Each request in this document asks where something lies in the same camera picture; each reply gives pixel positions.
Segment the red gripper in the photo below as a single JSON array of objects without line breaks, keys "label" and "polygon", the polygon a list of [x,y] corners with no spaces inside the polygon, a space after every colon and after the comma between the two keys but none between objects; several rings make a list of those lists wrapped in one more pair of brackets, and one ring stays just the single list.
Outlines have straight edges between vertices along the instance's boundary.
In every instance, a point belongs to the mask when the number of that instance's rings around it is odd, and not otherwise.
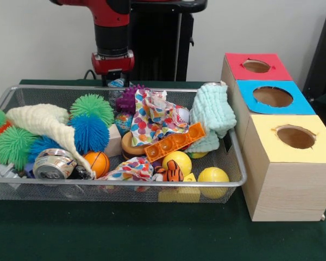
[{"label": "red gripper", "polygon": [[132,50],[119,57],[109,57],[92,53],[92,66],[96,74],[102,75],[102,86],[107,87],[106,76],[110,72],[122,72],[123,86],[129,87],[129,72],[134,68],[135,58]]}]

